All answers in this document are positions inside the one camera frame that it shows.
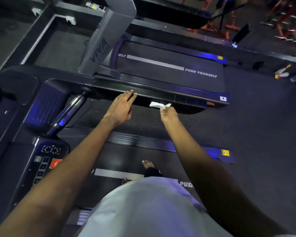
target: treadmill upright post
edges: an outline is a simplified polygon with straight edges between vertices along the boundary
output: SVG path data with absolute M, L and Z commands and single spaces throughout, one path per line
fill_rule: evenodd
M 94 75 L 136 16 L 133 0 L 105 0 L 106 10 L 84 50 L 78 72 Z

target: paper towel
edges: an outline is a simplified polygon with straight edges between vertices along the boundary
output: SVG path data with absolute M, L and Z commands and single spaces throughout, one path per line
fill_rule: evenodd
M 169 107 L 169 106 L 171 106 L 170 103 L 164 105 L 164 104 L 161 104 L 161 103 L 158 103 L 158 102 L 154 102 L 154 101 L 152 101 L 152 102 L 150 103 L 150 105 L 149 105 L 149 107 L 156 107 L 156 108 L 159 108 L 159 109 L 160 109 L 160 108 L 165 109 L 166 107 Z

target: white t-shirt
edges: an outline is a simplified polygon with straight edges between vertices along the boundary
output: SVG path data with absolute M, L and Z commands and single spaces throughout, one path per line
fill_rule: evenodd
M 147 177 L 107 194 L 78 237 L 232 237 L 177 180 Z

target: black pants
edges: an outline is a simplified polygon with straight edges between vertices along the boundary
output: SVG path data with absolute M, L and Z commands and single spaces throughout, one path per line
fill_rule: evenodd
M 149 167 L 145 170 L 144 177 L 150 177 L 150 176 L 156 176 L 156 177 L 164 177 L 160 171 L 154 167 Z

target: button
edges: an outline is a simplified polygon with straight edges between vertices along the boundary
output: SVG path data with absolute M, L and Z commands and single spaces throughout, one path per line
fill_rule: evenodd
M 34 184 L 37 184 L 37 183 L 39 183 L 41 181 L 41 179 L 35 179 L 34 180 Z
M 44 157 L 43 162 L 48 163 L 48 161 L 49 161 L 49 158 L 48 157 Z
M 35 156 L 34 162 L 41 162 L 42 157 L 41 156 Z
M 37 176 L 39 176 L 39 177 L 43 176 L 43 174 L 44 174 L 44 171 L 37 172 Z
M 60 153 L 60 148 L 54 148 L 53 154 L 59 154 Z
M 49 168 L 54 169 L 61 161 L 62 159 L 52 159 Z
M 44 145 L 42 152 L 49 152 L 50 151 L 50 146 Z
M 47 165 L 41 165 L 40 169 L 45 170 Z

